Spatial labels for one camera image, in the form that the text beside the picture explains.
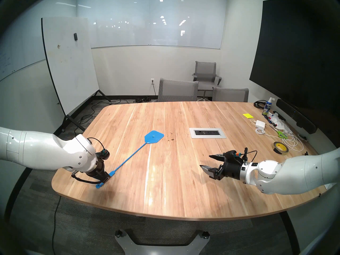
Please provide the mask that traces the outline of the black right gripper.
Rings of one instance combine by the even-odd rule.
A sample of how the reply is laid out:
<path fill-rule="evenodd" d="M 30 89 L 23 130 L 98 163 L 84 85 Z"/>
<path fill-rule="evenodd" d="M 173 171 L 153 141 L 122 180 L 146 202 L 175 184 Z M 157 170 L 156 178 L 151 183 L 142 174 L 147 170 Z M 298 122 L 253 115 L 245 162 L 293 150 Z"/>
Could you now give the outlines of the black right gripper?
<path fill-rule="evenodd" d="M 209 157 L 217 161 L 224 162 L 218 168 L 200 165 L 203 172 L 209 175 L 210 178 L 214 180 L 221 180 L 224 177 L 230 177 L 236 180 L 240 180 L 240 172 L 244 163 L 243 160 L 235 160 L 233 162 L 229 162 L 226 161 L 226 158 L 223 154 L 209 155 Z"/>

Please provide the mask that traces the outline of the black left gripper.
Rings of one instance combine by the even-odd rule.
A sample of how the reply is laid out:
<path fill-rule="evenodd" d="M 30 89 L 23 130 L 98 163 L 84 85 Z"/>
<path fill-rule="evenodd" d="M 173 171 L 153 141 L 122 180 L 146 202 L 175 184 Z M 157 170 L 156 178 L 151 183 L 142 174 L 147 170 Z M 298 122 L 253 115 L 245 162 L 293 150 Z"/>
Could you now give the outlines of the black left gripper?
<path fill-rule="evenodd" d="M 97 182 L 87 181 L 87 183 L 100 183 L 100 185 L 105 184 L 111 176 L 105 171 L 104 167 L 104 160 L 98 159 L 95 168 L 92 171 L 86 173 L 87 176 L 96 179 Z"/>

